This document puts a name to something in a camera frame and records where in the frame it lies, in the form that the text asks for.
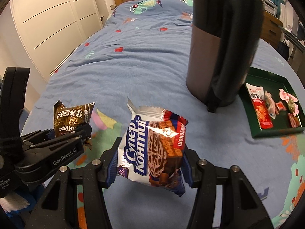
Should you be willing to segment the blue gloved left hand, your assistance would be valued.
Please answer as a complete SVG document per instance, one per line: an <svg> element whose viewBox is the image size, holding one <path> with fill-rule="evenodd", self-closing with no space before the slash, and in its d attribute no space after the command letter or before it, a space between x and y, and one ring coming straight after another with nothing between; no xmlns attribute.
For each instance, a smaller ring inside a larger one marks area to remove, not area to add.
<svg viewBox="0 0 305 229"><path fill-rule="evenodd" d="M30 190L11 191L1 198L1 208L16 228L25 227L45 187L44 184L40 184Z"/></svg>

